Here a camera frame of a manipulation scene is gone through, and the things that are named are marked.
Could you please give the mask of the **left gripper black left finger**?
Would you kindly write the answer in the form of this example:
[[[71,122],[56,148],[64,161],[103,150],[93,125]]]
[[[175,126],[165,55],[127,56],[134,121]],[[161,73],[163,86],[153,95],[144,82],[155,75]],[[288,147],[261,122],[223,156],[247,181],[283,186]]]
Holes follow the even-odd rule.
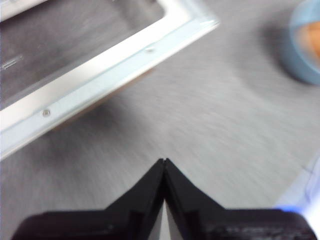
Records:
[[[98,210],[47,211],[27,217],[14,240],[146,240],[163,205],[165,161],[159,159],[111,205]]]

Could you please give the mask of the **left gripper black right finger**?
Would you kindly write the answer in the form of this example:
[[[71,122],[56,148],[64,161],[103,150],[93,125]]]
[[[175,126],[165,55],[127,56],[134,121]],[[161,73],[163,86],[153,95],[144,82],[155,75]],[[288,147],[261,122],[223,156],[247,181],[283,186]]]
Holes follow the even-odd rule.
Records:
[[[165,159],[165,200],[185,240],[315,240],[305,218],[282,209],[227,209]]]

